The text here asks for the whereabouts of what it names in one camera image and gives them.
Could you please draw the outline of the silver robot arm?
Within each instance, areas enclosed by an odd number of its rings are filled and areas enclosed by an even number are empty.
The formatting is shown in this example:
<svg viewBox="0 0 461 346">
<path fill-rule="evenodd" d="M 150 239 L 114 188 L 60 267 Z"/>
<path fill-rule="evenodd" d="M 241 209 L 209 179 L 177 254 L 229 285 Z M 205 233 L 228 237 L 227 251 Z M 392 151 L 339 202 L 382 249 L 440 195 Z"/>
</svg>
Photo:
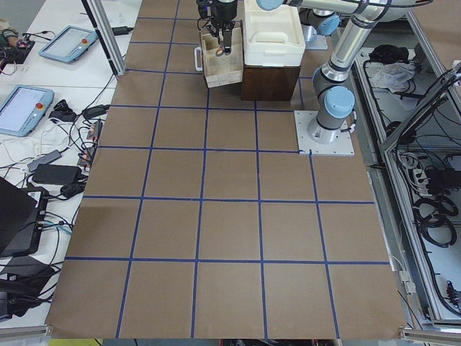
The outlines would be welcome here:
<svg viewBox="0 0 461 346">
<path fill-rule="evenodd" d="M 309 137 L 316 143 L 333 143 L 346 118 L 352 113 L 355 98 L 344 86 L 360 48 L 378 22 L 391 22 L 401 18 L 416 5 L 415 1 L 257 1 L 264 11 L 281 6 L 300 7 L 313 12 L 315 24 L 321 17 L 339 12 L 348 14 L 349 21 L 328 62 L 314 73 L 313 86 L 320 110 L 308 126 Z"/>
<path fill-rule="evenodd" d="M 330 35 L 339 26 L 339 15 L 332 11 L 282 5 L 271 11 L 256 3 L 244 6 L 244 51 L 247 54 L 297 55 L 305 50 L 304 27 L 311 37 Z"/>
</svg>

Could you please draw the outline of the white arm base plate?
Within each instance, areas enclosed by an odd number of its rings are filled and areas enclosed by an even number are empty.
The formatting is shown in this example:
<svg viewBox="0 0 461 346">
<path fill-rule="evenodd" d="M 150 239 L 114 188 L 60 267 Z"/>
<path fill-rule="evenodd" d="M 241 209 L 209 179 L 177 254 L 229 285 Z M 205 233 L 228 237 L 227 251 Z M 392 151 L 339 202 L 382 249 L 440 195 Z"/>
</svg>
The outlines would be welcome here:
<svg viewBox="0 0 461 346">
<path fill-rule="evenodd" d="M 347 121 L 336 130 L 326 130 L 317 123 L 317 111 L 294 111 L 297 149 L 300 155 L 353 156 L 352 137 Z"/>
</svg>

